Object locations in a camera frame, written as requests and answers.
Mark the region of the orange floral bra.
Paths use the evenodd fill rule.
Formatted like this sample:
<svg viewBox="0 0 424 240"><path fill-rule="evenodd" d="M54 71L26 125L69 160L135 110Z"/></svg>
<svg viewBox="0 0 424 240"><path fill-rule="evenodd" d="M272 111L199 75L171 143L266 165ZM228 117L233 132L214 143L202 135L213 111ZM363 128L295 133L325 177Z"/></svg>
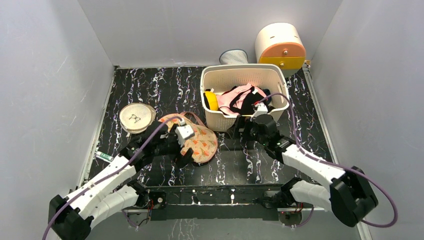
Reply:
<svg viewBox="0 0 424 240"><path fill-rule="evenodd" d="M202 122L202 120L191 111L183 111L181 113L172 113L161 117L158 121L165 122L171 117L178 116L185 120L194 131L194 136L188 139L181 154L186 154L189 148L193 150L193 162L198 165L208 163L216 154L218 149L218 139L216 134Z"/></svg>

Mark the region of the round beige mesh laundry bag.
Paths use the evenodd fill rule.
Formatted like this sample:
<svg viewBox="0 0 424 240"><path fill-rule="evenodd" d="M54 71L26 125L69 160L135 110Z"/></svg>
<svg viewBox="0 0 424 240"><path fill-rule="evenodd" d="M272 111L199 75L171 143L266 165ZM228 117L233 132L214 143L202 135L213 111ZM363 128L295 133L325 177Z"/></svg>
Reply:
<svg viewBox="0 0 424 240"><path fill-rule="evenodd" d="M131 103L120 110L118 117L121 127L128 134L140 134L155 120L156 111L144 103Z"/></svg>

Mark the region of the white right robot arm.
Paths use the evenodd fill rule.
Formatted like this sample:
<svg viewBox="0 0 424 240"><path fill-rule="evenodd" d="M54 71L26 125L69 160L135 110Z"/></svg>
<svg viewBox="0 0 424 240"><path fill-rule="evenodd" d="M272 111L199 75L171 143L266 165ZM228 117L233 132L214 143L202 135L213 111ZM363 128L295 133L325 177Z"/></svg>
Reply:
<svg viewBox="0 0 424 240"><path fill-rule="evenodd" d="M238 116L227 134L234 139L258 142L268 156L315 180L310 183L294 177L279 191L264 192L260 202L266 208L307 203L332 212L344 225L354 227L379 204L360 168L352 167L346 171L315 155L308 157L294 140L280 133L269 114Z"/></svg>

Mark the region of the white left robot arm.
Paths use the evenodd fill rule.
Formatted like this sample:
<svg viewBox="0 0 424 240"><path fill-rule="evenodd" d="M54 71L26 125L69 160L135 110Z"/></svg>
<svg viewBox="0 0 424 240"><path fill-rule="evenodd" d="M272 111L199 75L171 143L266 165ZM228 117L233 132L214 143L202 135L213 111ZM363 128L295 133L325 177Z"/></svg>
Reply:
<svg viewBox="0 0 424 240"><path fill-rule="evenodd" d="M171 156L179 168L191 164L194 151L181 151L194 136L194 129L178 116L151 123L91 181L65 197L56 195L50 200L42 238L53 230L62 240L84 240L97 224L126 208L154 209L158 194L151 193L134 176L158 156Z"/></svg>

